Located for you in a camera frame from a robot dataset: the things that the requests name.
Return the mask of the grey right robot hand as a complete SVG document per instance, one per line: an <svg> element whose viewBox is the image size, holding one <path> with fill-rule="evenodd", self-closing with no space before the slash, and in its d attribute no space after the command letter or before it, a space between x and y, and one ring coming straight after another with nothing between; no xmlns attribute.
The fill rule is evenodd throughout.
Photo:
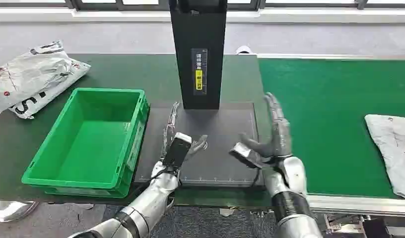
<svg viewBox="0 0 405 238"><path fill-rule="evenodd" d="M269 142L261 143L241 133L240 141L249 149L264 158L286 157L292 154L290 123L285 118L278 99L270 92L264 95L271 117L271 137Z"/></svg>

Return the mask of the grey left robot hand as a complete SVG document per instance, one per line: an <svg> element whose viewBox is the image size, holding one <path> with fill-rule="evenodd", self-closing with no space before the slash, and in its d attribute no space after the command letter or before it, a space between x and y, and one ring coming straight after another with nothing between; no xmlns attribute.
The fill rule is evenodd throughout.
<svg viewBox="0 0 405 238"><path fill-rule="evenodd" d="M172 159L168 159L166 161L166 156L168 154L169 147L171 146L172 142L174 141L174 137L176 135L175 132L175 123L177 118L178 107L180 103L178 101L174 102L171 107L170 116L168 118L168 122L166 127L163 130L163 144L161 150L161 158L163 159L163 163L166 166L179 169L184 161L189 160L192 156L194 156L197 152L205 150L208 146L207 144L207 135L202 135L197 141L192 141L190 143L189 149L186 155L173 155Z"/></svg>

